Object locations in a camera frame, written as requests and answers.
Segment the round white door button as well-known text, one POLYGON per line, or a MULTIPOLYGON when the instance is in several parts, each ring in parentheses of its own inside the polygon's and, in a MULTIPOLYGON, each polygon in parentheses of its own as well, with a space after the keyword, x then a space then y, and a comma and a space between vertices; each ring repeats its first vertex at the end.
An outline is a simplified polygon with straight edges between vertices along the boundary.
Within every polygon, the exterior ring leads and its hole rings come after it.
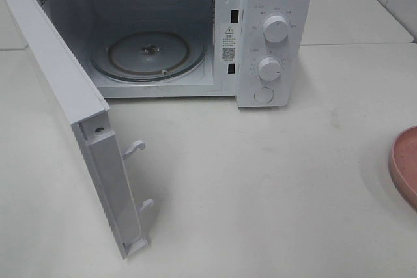
POLYGON ((268 87, 261 87, 254 93, 254 99, 257 102, 267 104, 272 101, 274 97, 274 91, 268 87))

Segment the white microwave door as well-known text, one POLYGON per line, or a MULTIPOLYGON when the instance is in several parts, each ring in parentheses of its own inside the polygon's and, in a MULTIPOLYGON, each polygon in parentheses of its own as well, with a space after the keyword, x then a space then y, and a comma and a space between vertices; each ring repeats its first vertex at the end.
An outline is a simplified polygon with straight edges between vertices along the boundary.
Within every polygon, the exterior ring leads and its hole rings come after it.
POLYGON ((136 150, 134 141, 122 152, 108 117, 109 105, 86 74, 38 0, 5 0, 8 10, 39 68, 40 80, 70 125, 123 258, 149 243, 140 215, 153 199, 136 204, 124 161, 136 150))

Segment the pink round plate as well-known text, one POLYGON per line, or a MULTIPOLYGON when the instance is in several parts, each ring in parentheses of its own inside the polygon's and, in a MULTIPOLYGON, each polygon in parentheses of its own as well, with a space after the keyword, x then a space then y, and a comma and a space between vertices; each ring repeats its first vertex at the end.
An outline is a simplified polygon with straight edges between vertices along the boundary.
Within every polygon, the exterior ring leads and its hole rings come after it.
POLYGON ((394 139, 389 169, 398 192, 416 210, 416 126, 402 131, 394 139))

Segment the white microwave oven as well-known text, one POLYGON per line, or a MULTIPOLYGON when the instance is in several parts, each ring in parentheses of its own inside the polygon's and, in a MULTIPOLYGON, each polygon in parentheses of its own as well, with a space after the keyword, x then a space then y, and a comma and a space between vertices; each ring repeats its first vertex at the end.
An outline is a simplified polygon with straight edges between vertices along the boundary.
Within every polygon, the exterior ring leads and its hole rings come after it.
POLYGON ((232 96, 239 107, 285 106, 291 90, 291 63, 298 55, 310 0, 38 0, 47 17, 104 98, 232 96), (261 27, 281 12, 289 19, 289 36, 270 43, 261 27), (148 20, 204 23, 212 40, 193 70, 154 82, 111 79, 90 62, 93 40, 120 24, 148 20), (259 61, 280 61, 281 76, 259 77, 259 61), (274 91, 271 102, 254 99, 261 87, 274 91))

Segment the glass microwave turntable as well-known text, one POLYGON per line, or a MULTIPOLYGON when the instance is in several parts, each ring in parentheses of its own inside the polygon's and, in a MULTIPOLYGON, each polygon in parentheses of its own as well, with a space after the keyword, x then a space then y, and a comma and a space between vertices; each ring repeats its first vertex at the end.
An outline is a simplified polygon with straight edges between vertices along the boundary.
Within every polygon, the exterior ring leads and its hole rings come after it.
POLYGON ((154 82, 193 70, 211 44, 211 26, 148 20, 109 28, 93 40, 91 64, 124 82, 154 82))

